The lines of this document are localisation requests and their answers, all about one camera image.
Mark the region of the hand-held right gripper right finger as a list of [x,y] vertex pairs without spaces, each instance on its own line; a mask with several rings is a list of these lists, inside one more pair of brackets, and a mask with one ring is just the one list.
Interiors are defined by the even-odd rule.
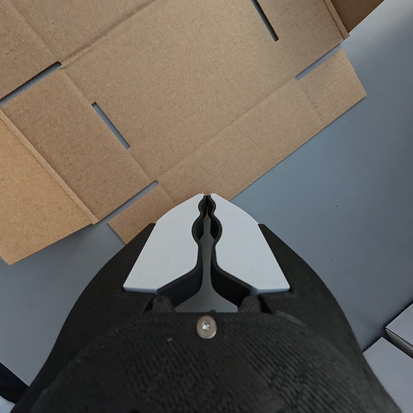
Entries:
[[246,297],[290,290],[258,222],[218,194],[208,196],[211,285],[221,297],[240,307]]

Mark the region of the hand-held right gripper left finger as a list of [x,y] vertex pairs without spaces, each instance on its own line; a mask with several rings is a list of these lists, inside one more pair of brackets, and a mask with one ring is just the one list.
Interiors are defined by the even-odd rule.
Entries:
[[154,225],[123,288],[168,297],[180,305],[198,293],[203,280],[200,240],[207,197],[197,194],[164,214]]

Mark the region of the white cardboard box brown inside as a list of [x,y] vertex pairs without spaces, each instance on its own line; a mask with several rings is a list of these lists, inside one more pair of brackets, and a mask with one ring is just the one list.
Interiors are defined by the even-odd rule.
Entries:
[[340,45],[382,1],[1,1],[1,258],[227,200],[366,95]]

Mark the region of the stack of white boxes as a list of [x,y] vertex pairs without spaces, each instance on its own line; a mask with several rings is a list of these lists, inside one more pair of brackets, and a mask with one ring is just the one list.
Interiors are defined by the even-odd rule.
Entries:
[[364,351],[371,369],[405,413],[413,411],[413,305],[406,307]]

